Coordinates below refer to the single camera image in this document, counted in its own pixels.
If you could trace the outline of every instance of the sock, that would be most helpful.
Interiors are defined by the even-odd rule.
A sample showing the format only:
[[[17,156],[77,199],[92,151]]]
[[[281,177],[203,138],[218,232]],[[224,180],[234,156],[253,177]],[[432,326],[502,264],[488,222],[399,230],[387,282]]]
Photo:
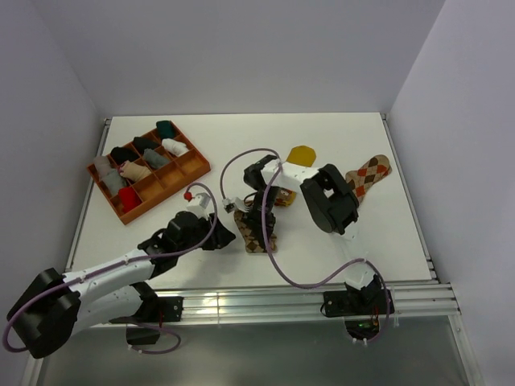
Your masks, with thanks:
[[[158,143],[143,137],[134,137],[132,144],[140,154],[143,154],[146,149],[155,150],[159,147]]]
[[[245,213],[243,211],[234,211],[234,222],[236,226],[238,226],[238,231],[240,231],[243,240],[245,241],[245,251],[247,253],[266,253],[266,249],[264,245],[261,245],[252,229],[245,223]],[[277,236],[275,234],[270,235],[270,247],[275,252],[277,251]]]
[[[111,195],[117,195],[120,189],[127,186],[127,182],[119,175],[116,169],[111,169],[101,181],[107,186]]]
[[[151,175],[152,172],[146,166],[140,166],[134,162],[125,162],[120,167],[120,175],[125,179],[130,179],[135,183],[141,181],[147,175]]]
[[[111,150],[111,157],[118,164],[121,165],[125,161],[134,162],[139,156],[133,152],[131,149],[127,149],[126,147],[115,147]]]
[[[132,187],[124,187],[123,189],[120,189],[118,195],[122,201],[124,213],[132,211],[135,207],[142,203]]]
[[[170,153],[172,153],[173,155],[175,155],[177,157],[187,153],[186,144],[179,142],[179,141],[175,141],[170,138],[163,139],[162,145],[166,150],[168,150]]]
[[[163,157],[152,149],[145,149],[143,152],[143,159],[154,169],[158,169],[170,163],[168,158]]]
[[[300,166],[313,166],[315,163],[316,153],[311,147],[296,146],[291,149],[286,162],[294,163]],[[295,200],[296,193],[288,189],[281,189],[275,199],[275,206],[289,207]]]
[[[110,171],[113,170],[111,163],[108,158],[104,155],[99,155],[93,159],[93,164],[95,165],[95,169],[97,169],[98,176],[100,179],[103,179]]]
[[[374,183],[378,183],[386,177],[392,168],[389,159],[385,155],[376,155],[369,159],[360,169],[347,172],[345,181],[351,187],[359,203],[365,198],[365,194]]]
[[[158,129],[158,134],[161,139],[173,138],[175,136],[174,126],[170,121],[155,122],[155,127]]]

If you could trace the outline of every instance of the red sock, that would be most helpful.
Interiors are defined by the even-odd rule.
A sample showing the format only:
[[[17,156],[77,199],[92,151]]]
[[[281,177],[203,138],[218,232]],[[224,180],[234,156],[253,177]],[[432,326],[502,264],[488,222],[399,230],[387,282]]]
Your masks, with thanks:
[[[127,213],[137,207],[142,201],[132,187],[124,187],[118,191],[120,200],[123,204],[123,212]]]

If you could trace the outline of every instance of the beige sock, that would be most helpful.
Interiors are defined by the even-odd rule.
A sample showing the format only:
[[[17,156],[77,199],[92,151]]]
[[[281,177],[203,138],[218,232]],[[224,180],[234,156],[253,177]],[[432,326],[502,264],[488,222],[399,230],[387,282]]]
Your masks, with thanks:
[[[135,183],[144,179],[147,175],[151,175],[152,172],[146,166],[140,166],[134,162],[125,162],[120,167],[120,176],[125,179],[130,179]]]

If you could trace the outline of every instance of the metal frame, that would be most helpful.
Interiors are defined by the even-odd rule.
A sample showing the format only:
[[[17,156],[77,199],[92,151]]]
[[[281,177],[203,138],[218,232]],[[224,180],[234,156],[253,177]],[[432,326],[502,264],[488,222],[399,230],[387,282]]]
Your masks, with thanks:
[[[467,375],[468,384],[484,386],[485,383],[481,375],[480,366],[477,363],[470,340],[465,333],[464,321],[461,315],[450,315],[449,323],[451,324],[452,334],[458,347],[465,374]]]
[[[449,318],[456,345],[465,368],[470,385],[484,385],[479,367],[473,355],[472,347],[463,329],[463,321],[454,291],[450,284],[440,284],[434,264],[427,250],[426,241],[422,235],[420,223],[414,210],[402,168],[393,145],[385,114],[381,115],[385,132],[392,148],[395,163],[401,176],[411,213],[414,218],[418,236],[422,243],[427,264],[431,271],[432,280],[416,282],[387,283],[392,291],[396,312],[392,315],[394,325],[399,326],[399,318],[420,318],[429,316],[447,316]],[[101,141],[97,154],[102,154],[105,140],[109,132],[111,119],[105,120]],[[66,270],[73,267],[76,246],[80,240],[80,232],[88,209],[89,199],[93,190],[90,182],[80,213],[79,222],[73,237],[72,247],[68,256]],[[160,297],[182,296],[183,317],[181,322],[174,325],[197,326],[207,324],[245,324],[260,322],[307,322],[327,321],[319,311],[323,304],[323,292],[341,290],[342,285],[326,285],[317,290],[300,290],[289,286],[209,290],[159,290]],[[126,328],[126,325],[99,325],[93,328]],[[44,359],[29,357],[21,385],[36,386]]]

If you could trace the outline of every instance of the gray sock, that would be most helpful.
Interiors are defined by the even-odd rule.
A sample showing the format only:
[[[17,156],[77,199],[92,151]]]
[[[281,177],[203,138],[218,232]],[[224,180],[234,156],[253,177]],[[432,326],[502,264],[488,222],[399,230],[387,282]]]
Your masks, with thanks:
[[[107,186],[111,195],[117,195],[120,189],[127,186],[127,182],[116,169],[112,169],[101,181]]]
[[[154,169],[158,169],[170,163],[168,158],[163,157],[161,154],[152,149],[145,149],[143,152],[143,159]]]
[[[104,155],[99,155],[93,159],[93,164],[95,165],[95,169],[97,169],[98,176],[100,179],[103,179],[112,169],[113,167],[109,163],[109,160]]]

